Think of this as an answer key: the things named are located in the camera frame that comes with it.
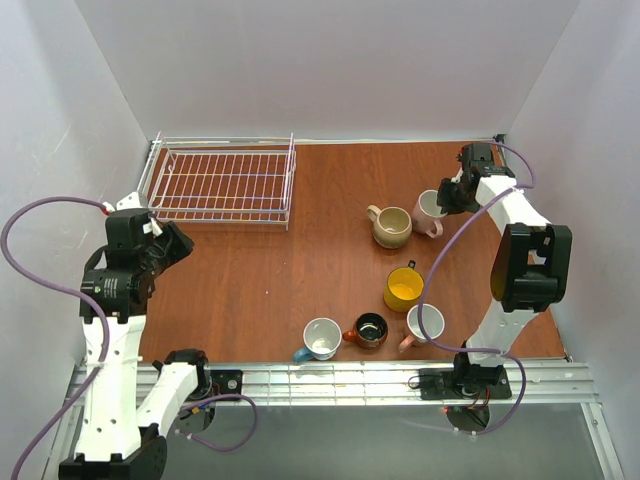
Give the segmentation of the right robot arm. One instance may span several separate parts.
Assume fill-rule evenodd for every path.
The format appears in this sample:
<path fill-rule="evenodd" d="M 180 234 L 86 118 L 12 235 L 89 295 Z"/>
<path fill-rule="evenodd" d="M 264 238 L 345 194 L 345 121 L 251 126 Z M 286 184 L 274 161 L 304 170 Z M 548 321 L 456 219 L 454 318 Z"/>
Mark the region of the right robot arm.
<path fill-rule="evenodd" d="M 508 399 L 504 356 L 531 320 L 564 297 L 572 232 L 532 207 L 489 144 L 467 144 L 457 159 L 459 172 L 441 181 L 438 205 L 446 215 L 486 210 L 502 238 L 490 274 L 493 300 L 452 369 L 436 377 L 433 395 Z"/>

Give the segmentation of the beige speckled round mug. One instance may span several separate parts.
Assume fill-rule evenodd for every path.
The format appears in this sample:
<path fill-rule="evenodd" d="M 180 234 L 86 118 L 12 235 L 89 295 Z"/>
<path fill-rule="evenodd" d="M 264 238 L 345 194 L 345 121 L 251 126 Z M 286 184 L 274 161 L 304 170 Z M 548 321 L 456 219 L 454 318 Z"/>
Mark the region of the beige speckled round mug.
<path fill-rule="evenodd" d="M 412 233 L 412 219 L 406 210 L 395 206 L 380 209 L 369 205 L 366 213 L 372 222 L 373 238 L 380 246 L 399 249 L 408 242 Z"/>

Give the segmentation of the yellow enamel mug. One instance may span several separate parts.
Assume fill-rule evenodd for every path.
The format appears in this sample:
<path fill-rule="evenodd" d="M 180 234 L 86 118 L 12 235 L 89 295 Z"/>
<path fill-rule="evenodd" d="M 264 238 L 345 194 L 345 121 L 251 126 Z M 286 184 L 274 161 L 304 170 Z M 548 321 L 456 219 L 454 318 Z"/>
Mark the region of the yellow enamel mug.
<path fill-rule="evenodd" d="M 387 277 L 383 300 L 392 311 L 408 312 L 422 295 L 425 281 L 416 271 L 416 262 L 410 260 L 406 267 L 394 269 Z"/>

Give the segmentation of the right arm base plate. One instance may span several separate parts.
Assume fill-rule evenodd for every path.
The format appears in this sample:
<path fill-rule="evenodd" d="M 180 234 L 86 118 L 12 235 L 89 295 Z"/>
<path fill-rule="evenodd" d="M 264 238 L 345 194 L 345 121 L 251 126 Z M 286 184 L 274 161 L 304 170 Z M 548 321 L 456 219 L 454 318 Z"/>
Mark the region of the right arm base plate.
<path fill-rule="evenodd" d="M 512 390 L 505 369 L 480 367 L 463 375 L 453 369 L 420 369 L 418 390 L 422 400 L 508 400 Z"/>

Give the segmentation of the pink faceted mug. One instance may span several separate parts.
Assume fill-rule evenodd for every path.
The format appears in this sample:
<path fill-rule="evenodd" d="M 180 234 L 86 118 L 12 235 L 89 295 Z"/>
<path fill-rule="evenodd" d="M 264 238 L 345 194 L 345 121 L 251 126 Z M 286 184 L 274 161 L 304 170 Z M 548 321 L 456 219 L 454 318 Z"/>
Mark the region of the pink faceted mug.
<path fill-rule="evenodd" d="M 420 194 L 411 214 L 415 232 L 430 238 L 438 238 L 443 234 L 442 219 L 447 214 L 443 212 L 437 200 L 437 190 L 425 190 Z"/>

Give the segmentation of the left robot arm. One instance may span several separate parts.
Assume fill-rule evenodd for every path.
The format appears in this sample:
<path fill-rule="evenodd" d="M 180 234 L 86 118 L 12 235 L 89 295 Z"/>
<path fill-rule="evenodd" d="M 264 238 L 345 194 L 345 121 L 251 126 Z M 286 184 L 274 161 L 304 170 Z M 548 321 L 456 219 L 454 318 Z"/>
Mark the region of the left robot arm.
<path fill-rule="evenodd" d="M 173 351 L 143 402 L 136 396 L 139 346 L 155 280 L 186 258 L 193 241 L 173 222 L 146 208 L 108 214 L 107 242 L 84 267 L 80 306 L 87 374 L 83 423 L 61 479 L 159 479 L 167 462 L 166 435 L 185 400 L 207 394 L 206 355 Z"/>

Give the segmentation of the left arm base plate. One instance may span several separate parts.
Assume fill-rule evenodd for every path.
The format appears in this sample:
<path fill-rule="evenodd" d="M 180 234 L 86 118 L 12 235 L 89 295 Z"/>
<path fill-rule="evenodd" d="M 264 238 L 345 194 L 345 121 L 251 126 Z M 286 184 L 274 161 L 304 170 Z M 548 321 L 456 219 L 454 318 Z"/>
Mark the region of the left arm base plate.
<path fill-rule="evenodd" d="M 207 370 L 208 381 L 205 398 L 219 395 L 236 395 L 242 393 L 244 372 L 239 369 Z"/>

